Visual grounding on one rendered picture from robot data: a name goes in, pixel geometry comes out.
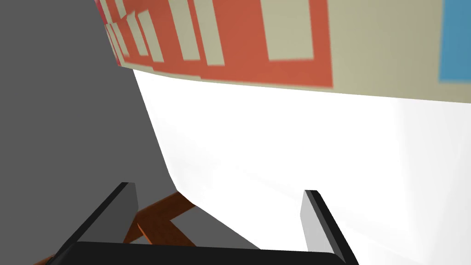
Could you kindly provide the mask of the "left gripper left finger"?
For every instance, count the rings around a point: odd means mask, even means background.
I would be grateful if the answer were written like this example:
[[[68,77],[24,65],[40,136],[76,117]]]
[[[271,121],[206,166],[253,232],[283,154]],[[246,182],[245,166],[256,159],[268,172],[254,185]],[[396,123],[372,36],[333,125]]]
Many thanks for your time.
[[[135,183],[120,183],[66,243],[123,243],[138,210]]]

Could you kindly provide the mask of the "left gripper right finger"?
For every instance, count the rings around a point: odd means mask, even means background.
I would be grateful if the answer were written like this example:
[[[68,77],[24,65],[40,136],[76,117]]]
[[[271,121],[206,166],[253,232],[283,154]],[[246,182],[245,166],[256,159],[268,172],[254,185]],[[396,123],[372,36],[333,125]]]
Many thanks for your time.
[[[320,193],[305,190],[300,219],[313,265],[359,265]]]

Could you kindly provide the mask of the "red cream blue patterned rug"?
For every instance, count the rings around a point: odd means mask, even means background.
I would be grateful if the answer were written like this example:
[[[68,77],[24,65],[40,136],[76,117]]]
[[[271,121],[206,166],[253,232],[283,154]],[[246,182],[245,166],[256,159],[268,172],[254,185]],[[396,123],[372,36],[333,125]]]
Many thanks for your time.
[[[94,0],[121,67],[471,104],[471,0]]]

